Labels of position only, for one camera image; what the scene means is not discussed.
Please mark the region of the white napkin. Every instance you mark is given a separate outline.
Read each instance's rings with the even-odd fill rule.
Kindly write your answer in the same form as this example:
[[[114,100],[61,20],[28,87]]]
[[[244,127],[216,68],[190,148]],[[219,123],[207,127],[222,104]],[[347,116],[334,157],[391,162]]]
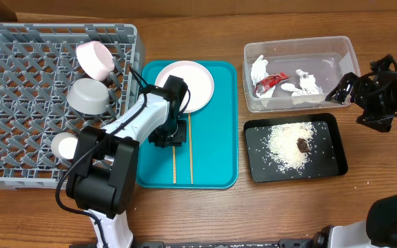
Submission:
[[[258,82],[269,76],[269,74],[266,71],[268,61],[264,59],[263,55],[260,55],[255,62],[252,64],[252,69],[250,72],[251,75],[251,80],[252,80],[252,85],[255,86]],[[267,107],[267,104],[269,103],[269,100],[271,99],[275,86],[272,87],[270,90],[268,90],[264,94],[255,94],[258,98],[261,99],[261,104],[264,107]]]
[[[317,86],[316,79],[313,74],[296,70],[299,76],[299,86],[296,87],[293,83],[284,83],[281,89],[291,92],[292,103],[294,105],[302,103],[321,103],[323,101],[323,90]]]

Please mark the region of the red snack wrapper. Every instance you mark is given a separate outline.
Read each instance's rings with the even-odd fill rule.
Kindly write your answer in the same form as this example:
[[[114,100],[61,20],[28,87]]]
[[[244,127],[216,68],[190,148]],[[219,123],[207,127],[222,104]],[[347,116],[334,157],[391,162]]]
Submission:
[[[286,81],[290,78],[286,73],[280,72],[278,74],[272,74],[266,76],[264,79],[260,80],[255,85],[255,93],[262,95],[272,89],[274,86],[278,85],[282,81]]]

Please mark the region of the white rice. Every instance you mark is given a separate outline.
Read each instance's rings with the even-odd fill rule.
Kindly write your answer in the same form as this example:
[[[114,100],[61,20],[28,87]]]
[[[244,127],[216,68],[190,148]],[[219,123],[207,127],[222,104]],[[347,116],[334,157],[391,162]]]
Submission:
[[[255,151],[261,153],[262,168],[272,169],[279,174],[295,172],[303,174],[317,153],[316,138],[322,138],[327,131],[324,121],[285,123],[273,126],[255,127],[254,133],[259,135],[260,147]],[[297,148],[298,138],[304,138],[309,143],[311,151],[301,153]]]

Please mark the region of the grey bowl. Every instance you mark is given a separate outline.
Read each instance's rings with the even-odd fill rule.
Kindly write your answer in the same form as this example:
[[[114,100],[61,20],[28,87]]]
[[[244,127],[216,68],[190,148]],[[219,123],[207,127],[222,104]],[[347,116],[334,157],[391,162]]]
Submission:
[[[108,88],[100,81],[82,78],[76,80],[67,94],[67,102],[83,114],[102,114],[110,104]]]

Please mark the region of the small white bowl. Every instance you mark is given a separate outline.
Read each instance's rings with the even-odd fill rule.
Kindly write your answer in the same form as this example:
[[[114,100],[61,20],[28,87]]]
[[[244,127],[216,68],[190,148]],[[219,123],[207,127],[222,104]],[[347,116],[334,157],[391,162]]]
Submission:
[[[114,70],[111,52],[99,41],[78,45],[76,56],[83,71],[92,79],[104,81]]]

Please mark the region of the brown food scrap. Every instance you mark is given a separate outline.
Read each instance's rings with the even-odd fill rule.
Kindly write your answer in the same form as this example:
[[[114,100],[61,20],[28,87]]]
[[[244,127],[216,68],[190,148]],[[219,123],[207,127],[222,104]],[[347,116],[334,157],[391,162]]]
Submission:
[[[304,138],[298,138],[297,140],[297,148],[301,153],[309,153],[311,148],[309,147],[309,143]]]

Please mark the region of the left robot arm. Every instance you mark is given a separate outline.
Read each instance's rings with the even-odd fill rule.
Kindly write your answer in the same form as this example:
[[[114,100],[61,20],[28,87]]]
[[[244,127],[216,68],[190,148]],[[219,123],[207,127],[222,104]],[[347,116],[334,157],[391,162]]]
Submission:
[[[189,94],[180,81],[143,88],[136,104],[114,122],[79,134],[71,168],[58,186],[77,208],[60,208],[87,216],[94,226],[97,247],[130,247],[133,235],[125,219],[136,182],[139,149],[144,141],[157,147],[180,147],[186,142],[186,122],[179,116]]]

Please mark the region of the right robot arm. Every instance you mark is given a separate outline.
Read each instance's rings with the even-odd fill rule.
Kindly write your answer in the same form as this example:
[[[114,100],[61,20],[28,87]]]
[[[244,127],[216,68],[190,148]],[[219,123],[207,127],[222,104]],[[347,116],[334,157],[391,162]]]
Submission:
[[[370,63],[362,76],[350,72],[326,96],[343,104],[347,99],[363,109],[358,124],[389,132],[397,117],[397,62],[388,54]],[[307,247],[397,247],[397,194],[377,200],[366,220],[344,226],[329,225],[317,232]]]

